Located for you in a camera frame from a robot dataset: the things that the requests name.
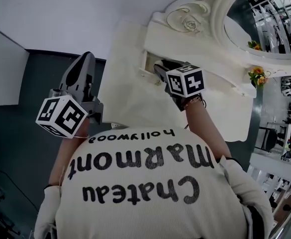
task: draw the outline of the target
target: dark floor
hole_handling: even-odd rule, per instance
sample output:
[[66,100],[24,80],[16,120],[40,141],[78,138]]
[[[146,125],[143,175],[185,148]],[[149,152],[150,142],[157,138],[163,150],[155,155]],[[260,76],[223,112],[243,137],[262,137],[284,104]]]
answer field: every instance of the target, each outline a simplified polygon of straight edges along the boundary
[[245,171],[248,170],[251,153],[254,151],[257,140],[261,107],[263,103],[263,89],[257,89],[257,97],[253,102],[253,110],[251,112],[251,119],[249,124],[249,131],[246,141],[228,142],[232,157],[236,158]]
[[[35,123],[35,119],[49,90],[59,86],[64,71],[73,61],[74,58],[63,56],[31,54],[22,81],[19,105],[0,106],[0,170],[12,178],[36,208],[40,207],[43,200],[43,188],[48,182],[61,139],[52,137]],[[98,93],[104,65],[104,61],[96,64],[93,95]],[[244,170],[248,169],[255,146],[260,123],[260,114],[256,110],[260,111],[261,105],[262,91],[259,90],[254,100],[247,140],[228,143],[233,157],[239,160]],[[90,135],[108,129],[108,124],[94,125],[91,126]],[[16,238],[29,238],[36,221],[36,209],[1,173],[0,186],[5,193],[0,210],[21,231],[22,235]]]

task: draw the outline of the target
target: white wall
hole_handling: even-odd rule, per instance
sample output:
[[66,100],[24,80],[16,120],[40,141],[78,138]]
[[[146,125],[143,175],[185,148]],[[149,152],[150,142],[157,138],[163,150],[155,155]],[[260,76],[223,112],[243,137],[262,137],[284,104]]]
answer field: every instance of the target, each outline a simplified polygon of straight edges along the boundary
[[107,58],[120,19],[147,25],[175,0],[0,0],[0,31],[26,49]]
[[18,105],[29,53],[0,34],[0,106]]

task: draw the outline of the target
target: white vanity table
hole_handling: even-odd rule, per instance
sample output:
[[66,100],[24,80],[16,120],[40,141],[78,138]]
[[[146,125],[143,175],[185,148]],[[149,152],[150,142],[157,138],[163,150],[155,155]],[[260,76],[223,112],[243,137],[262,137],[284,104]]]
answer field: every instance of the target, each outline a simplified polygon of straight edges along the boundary
[[[98,95],[104,103],[103,122],[187,125],[185,113],[164,92],[165,84],[157,86],[158,77],[144,71],[150,52],[203,67],[208,113],[226,141],[245,141],[256,97],[247,71],[261,66],[268,77],[291,75],[291,54],[249,48],[250,36],[243,27],[232,21],[225,24],[235,1],[177,0],[165,12],[155,12],[147,27],[122,21],[112,40]],[[228,34],[225,28],[230,26],[234,29]]]
[[[185,127],[187,120],[167,93],[165,84],[144,75],[144,40],[147,27],[122,21],[113,38],[98,98],[104,104],[103,122],[128,126]],[[203,93],[207,110],[226,141],[245,141],[253,99],[243,97],[223,78],[206,72]]]

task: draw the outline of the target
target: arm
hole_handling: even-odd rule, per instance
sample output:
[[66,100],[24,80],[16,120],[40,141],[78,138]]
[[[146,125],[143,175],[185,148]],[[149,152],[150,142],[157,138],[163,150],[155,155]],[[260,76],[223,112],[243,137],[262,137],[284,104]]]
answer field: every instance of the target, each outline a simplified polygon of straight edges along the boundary
[[[246,207],[254,207],[261,216],[260,220],[264,227],[264,236],[262,238],[269,238],[274,223],[274,217],[269,199],[265,192],[253,178],[243,171],[236,161],[222,158],[219,164],[226,170],[227,181],[233,192],[237,196],[240,196],[241,204]],[[261,223],[257,222],[259,218],[252,217],[252,220],[253,223],[260,226]],[[256,230],[259,232],[261,231],[260,227],[257,227]]]
[[215,159],[221,158],[223,155],[231,157],[227,144],[200,101],[187,106],[186,117],[191,132],[207,143]]
[[[85,137],[88,135],[89,129],[89,119],[85,121],[80,126],[77,136]],[[85,138],[73,138],[73,139],[63,139],[58,151],[58,155],[55,164],[51,170],[49,177],[49,184],[52,186],[61,185],[64,180],[64,173],[70,162],[72,155],[75,153],[76,149],[83,143]]]
[[[89,119],[80,126],[76,135],[85,137],[88,134]],[[51,230],[55,227],[55,217],[60,205],[60,186],[64,179],[64,173],[72,155],[84,138],[63,139],[58,151],[55,164],[52,168],[49,178],[50,187],[45,189],[45,199],[40,206],[36,220],[34,238],[45,239]]]

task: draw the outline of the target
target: orange flower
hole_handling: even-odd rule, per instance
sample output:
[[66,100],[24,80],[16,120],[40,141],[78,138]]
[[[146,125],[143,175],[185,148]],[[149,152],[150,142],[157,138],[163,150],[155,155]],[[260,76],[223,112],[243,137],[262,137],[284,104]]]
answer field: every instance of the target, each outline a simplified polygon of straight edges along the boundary
[[261,85],[261,84],[264,84],[265,83],[265,77],[260,77],[257,81],[257,85]]
[[253,73],[254,74],[263,74],[264,70],[260,66],[257,66],[257,67],[253,68]]

